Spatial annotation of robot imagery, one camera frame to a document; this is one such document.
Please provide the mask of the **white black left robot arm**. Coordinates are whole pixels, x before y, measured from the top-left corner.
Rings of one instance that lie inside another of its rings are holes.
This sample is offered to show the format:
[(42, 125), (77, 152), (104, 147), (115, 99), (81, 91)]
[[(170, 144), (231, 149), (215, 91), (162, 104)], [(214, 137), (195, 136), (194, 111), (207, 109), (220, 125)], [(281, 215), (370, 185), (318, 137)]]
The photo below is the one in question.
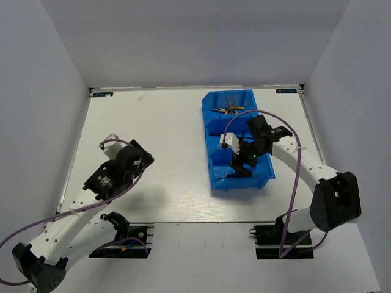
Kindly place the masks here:
[(145, 242), (130, 233), (130, 223), (118, 212), (104, 212), (114, 200), (132, 189), (154, 158), (135, 140), (126, 142), (111, 134), (100, 144), (108, 160), (85, 181), (78, 196), (54, 223), (30, 242), (14, 246), (18, 270), (38, 292), (52, 292), (67, 272), (98, 248)]

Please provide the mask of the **yellow black combination pliers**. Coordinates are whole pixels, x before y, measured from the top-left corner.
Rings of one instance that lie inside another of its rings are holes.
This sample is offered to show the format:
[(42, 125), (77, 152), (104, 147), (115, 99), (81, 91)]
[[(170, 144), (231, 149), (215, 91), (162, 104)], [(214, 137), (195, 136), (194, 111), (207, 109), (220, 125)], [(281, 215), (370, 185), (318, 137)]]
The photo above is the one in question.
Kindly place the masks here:
[(215, 108), (215, 109), (212, 109), (211, 111), (213, 112), (219, 112), (219, 113), (223, 113), (224, 115), (227, 115), (227, 114), (237, 114), (239, 110), (243, 110), (242, 107), (226, 107), (226, 108)]

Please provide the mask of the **yellow needle-nose pliers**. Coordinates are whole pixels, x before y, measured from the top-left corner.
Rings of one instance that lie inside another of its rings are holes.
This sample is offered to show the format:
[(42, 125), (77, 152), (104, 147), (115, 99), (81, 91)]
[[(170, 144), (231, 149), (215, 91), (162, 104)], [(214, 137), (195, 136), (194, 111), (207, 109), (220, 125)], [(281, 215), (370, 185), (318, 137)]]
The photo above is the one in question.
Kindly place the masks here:
[(244, 107), (235, 105), (235, 98), (233, 99), (233, 101), (230, 101), (227, 97), (225, 97), (225, 100), (227, 102), (227, 107), (224, 114), (237, 114), (239, 111), (245, 110)]

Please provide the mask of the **black green handled screwdriver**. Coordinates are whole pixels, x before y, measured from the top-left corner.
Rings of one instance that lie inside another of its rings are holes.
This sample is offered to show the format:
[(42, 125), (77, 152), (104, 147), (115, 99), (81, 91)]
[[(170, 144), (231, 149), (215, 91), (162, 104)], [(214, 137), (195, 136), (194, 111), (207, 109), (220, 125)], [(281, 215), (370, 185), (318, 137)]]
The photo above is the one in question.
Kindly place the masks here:
[(227, 174), (223, 177), (220, 177), (219, 180), (221, 179), (231, 179), (231, 178), (238, 178), (239, 177), (239, 174), (236, 174), (236, 173), (231, 173), (231, 174)]

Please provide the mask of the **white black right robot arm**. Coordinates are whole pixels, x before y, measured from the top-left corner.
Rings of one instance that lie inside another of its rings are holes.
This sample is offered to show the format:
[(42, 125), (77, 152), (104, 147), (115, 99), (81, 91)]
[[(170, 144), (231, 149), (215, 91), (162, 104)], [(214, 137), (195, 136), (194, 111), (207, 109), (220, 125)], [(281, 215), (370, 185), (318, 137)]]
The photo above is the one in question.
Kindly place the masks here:
[(221, 146), (233, 151), (230, 165), (236, 175), (252, 176), (244, 166), (255, 167), (260, 156), (270, 154), (292, 169), (313, 193), (309, 207), (277, 218), (278, 240), (288, 244), (300, 231), (318, 228), (328, 232), (361, 216), (359, 186), (353, 173), (327, 166), (299, 144), (292, 130), (284, 126), (273, 128), (263, 115), (251, 118), (246, 125), (253, 141), (243, 141), (229, 132), (220, 138)]

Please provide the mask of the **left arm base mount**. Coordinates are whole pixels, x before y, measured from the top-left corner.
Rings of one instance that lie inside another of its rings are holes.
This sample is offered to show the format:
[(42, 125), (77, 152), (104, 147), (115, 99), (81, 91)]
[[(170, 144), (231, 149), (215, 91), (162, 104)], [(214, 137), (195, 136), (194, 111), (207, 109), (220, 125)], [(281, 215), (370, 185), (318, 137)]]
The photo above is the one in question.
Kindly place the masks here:
[(89, 258), (147, 259), (153, 245), (154, 225), (130, 225), (124, 236), (95, 249)]

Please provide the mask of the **blue plastic three-compartment bin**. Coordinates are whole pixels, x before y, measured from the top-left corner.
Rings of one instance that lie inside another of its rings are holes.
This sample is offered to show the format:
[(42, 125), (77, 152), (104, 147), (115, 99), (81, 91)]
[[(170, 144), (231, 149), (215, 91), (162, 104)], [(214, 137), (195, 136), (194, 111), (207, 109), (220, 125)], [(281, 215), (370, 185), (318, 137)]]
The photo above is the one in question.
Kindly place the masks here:
[(272, 166), (270, 155), (266, 154), (258, 158), (257, 166), (252, 168), (244, 165), (253, 172), (251, 178), (231, 178), (221, 179), (227, 174), (234, 173), (230, 162), (233, 151), (229, 148), (223, 149), (219, 144), (220, 135), (224, 133), (225, 127), (235, 114), (213, 112), (215, 108), (226, 108), (227, 97), (230, 101), (235, 98), (235, 105), (241, 106), (247, 110), (256, 110), (257, 104), (253, 90), (226, 90), (208, 92), (202, 99), (202, 116), (205, 128), (205, 143), (208, 156), (208, 171), (212, 190), (230, 190), (265, 187), (268, 181), (275, 179), (274, 168)]

